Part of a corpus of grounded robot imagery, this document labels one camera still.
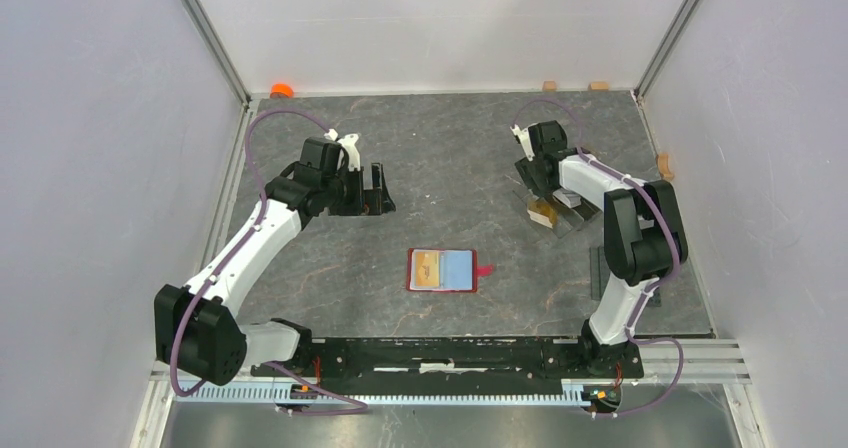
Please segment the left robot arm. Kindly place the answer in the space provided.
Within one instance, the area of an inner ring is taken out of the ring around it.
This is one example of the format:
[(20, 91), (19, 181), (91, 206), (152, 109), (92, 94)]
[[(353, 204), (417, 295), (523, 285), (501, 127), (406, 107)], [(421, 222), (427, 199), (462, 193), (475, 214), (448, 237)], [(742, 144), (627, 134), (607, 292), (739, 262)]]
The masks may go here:
[(181, 396), (181, 372), (217, 386), (245, 367), (274, 361), (290, 375), (314, 362), (310, 331), (285, 320), (240, 324), (247, 294), (276, 255), (309, 222), (330, 216), (379, 216), (395, 211), (380, 163), (366, 187), (359, 134), (308, 138), (299, 160), (264, 184), (244, 225), (223, 250), (181, 286), (164, 285), (154, 299), (156, 357), (169, 367)]

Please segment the gold credit card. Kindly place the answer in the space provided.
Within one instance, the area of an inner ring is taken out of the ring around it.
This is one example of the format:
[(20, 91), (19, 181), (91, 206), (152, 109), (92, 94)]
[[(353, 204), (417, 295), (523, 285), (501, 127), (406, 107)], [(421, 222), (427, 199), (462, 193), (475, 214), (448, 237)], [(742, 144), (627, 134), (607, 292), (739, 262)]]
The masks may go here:
[(441, 286), (441, 252), (415, 250), (412, 254), (411, 288), (431, 290)]

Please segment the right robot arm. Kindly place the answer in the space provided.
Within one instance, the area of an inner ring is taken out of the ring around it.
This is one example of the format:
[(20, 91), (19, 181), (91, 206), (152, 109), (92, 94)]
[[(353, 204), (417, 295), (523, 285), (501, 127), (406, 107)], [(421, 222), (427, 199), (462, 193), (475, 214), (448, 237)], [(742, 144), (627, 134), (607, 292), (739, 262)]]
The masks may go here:
[(603, 248), (610, 276), (588, 319), (589, 342), (577, 350), (580, 368), (602, 376), (618, 361), (615, 345), (631, 340), (635, 324), (659, 284), (688, 256), (676, 195), (664, 180), (624, 174), (579, 147), (556, 121), (512, 126), (523, 157), (518, 174), (539, 201), (587, 202), (603, 214)]

